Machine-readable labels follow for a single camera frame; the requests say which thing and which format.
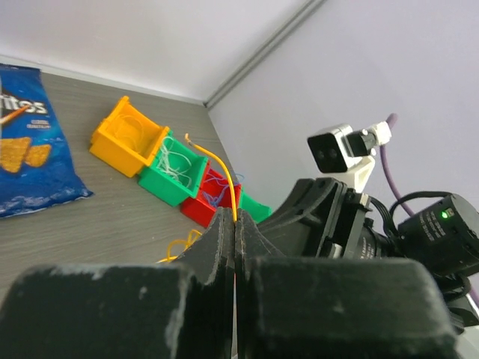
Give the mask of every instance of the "gray table surface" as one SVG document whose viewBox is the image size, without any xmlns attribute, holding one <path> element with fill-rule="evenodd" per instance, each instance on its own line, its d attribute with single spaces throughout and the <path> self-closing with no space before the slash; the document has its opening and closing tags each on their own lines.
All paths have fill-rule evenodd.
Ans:
<svg viewBox="0 0 479 359">
<path fill-rule="evenodd" d="M 141 263 L 163 258 L 168 243 L 202 228 L 88 152 L 91 134 L 123 96 L 151 120 L 186 132 L 227 160 L 200 105 L 43 74 L 43 84 L 73 154 L 95 195 L 42 212 L 0 219 L 0 298 L 15 277 L 43 263 Z"/>
</svg>

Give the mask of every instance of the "chip bag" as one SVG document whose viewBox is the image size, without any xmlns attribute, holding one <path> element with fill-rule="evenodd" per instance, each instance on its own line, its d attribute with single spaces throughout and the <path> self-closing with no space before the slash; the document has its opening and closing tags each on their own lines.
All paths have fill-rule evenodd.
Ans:
<svg viewBox="0 0 479 359">
<path fill-rule="evenodd" d="M 0 64 L 0 218 L 92 194 L 75 174 L 40 71 Z"/>
</svg>

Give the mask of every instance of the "yellow cable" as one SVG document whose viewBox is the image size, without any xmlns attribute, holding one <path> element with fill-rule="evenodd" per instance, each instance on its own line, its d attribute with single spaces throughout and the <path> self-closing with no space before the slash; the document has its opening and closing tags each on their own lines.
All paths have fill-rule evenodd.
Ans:
<svg viewBox="0 0 479 359">
<path fill-rule="evenodd" d="M 198 146 L 197 144 L 194 144 L 190 139 L 188 134 L 185 134 L 185 140 L 188 142 L 190 146 L 193 146 L 196 150 L 206 154 L 207 156 L 215 159 L 221 166 L 223 171 L 225 172 L 226 178 L 228 180 L 228 186 L 230 187 L 230 194 L 231 194 L 231 209 L 233 211 L 233 222 L 236 223 L 238 219 L 238 214 L 237 214 L 237 200 L 234 195 L 234 185 L 233 185 L 233 180 L 231 179 L 230 171 L 226 167 L 225 163 L 213 152 L 210 152 L 209 150 L 205 150 L 203 147 Z"/>
<path fill-rule="evenodd" d="M 175 239 L 174 241 L 171 241 L 170 244 L 168 245 L 168 248 L 166 249 L 166 258 L 163 258 L 162 260 L 159 260 L 157 263 L 164 263 L 164 262 L 171 262 L 172 260 L 175 260 L 178 258 L 178 256 L 172 256 L 171 255 L 171 249 L 173 248 L 174 245 L 184 245 L 186 251 L 193 243 L 196 242 L 198 238 L 200 238 L 201 232 L 199 230 L 190 230 L 188 234 L 188 239 Z"/>
<path fill-rule="evenodd" d="M 185 134 L 185 140 L 188 142 L 190 146 L 193 146 L 196 150 L 206 154 L 207 156 L 211 157 L 212 159 L 215 159 L 221 166 L 223 171 L 225 172 L 226 179 L 228 180 L 228 186 L 230 188 L 230 195 L 231 195 L 231 210 L 233 211 L 233 222 L 236 223 L 238 219 L 238 214 L 237 214 L 237 199 L 236 196 L 234 195 L 234 184 L 233 184 L 233 179 L 231 178 L 230 171 L 226 167 L 225 163 L 213 152 L 210 152 L 209 150 L 204 149 L 201 146 L 198 146 L 197 144 L 194 144 L 190 139 L 188 134 Z M 174 241 L 171 241 L 171 243 L 168 245 L 168 248 L 166 250 L 166 258 L 163 258 L 162 260 L 159 260 L 157 263 L 164 263 L 164 262 L 171 262 L 172 260 L 175 260 L 178 258 L 178 256 L 172 256 L 171 255 L 171 248 L 174 245 L 177 244 L 182 244 L 185 245 L 185 251 L 188 249 L 195 241 L 201 236 L 201 232 L 197 230 L 190 230 L 188 234 L 188 239 L 175 239 Z"/>
</svg>

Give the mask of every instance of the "white bracket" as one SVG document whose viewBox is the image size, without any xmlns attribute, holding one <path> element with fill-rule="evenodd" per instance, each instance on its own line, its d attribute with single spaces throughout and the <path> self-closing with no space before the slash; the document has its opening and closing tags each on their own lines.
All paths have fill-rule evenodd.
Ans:
<svg viewBox="0 0 479 359">
<path fill-rule="evenodd" d="M 376 160 L 372 156 L 364 157 L 357 165 L 347 172 L 340 174 L 327 174 L 338 181 L 344 182 L 348 187 L 354 188 L 356 192 L 361 193 L 366 187 L 370 175 L 373 173 Z"/>
</svg>

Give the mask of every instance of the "plastic storage bin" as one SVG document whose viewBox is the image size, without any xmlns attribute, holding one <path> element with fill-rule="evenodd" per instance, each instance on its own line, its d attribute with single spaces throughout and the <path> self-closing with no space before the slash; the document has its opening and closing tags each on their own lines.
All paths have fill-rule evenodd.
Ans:
<svg viewBox="0 0 479 359">
<path fill-rule="evenodd" d="M 247 213 L 249 213 L 253 220 L 256 222 L 264 221 L 272 213 L 270 207 L 256 202 L 245 192 L 241 194 L 241 202 L 239 203 L 239 208 L 244 209 Z"/>
<path fill-rule="evenodd" d="M 201 181 L 200 191 L 196 198 L 188 198 L 181 205 L 181 212 L 191 218 L 203 227 L 208 227 L 216 212 L 216 207 L 212 206 L 205 194 L 211 197 L 218 197 L 223 188 L 227 186 L 223 198 L 219 202 L 220 207 L 231 208 L 231 193 L 228 181 L 220 173 L 208 168 L 203 180 Z M 234 185 L 234 194 L 237 200 L 237 207 L 241 201 L 241 185 Z"/>
<path fill-rule="evenodd" d="M 93 133 L 90 152 L 125 176 L 133 177 L 152 164 L 169 132 L 167 126 L 145 117 L 124 96 Z"/>
<path fill-rule="evenodd" d="M 181 173 L 177 179 L 160 167 L 163 156 L 168 157 L 171 171 Z M 138 184 L 170 206 L 178 206 L 197 196 L 207 163 L 207 157 L 197 155 L 176 138 L 166 137 L 151 166 L 140 173 Z"/>
</svg>

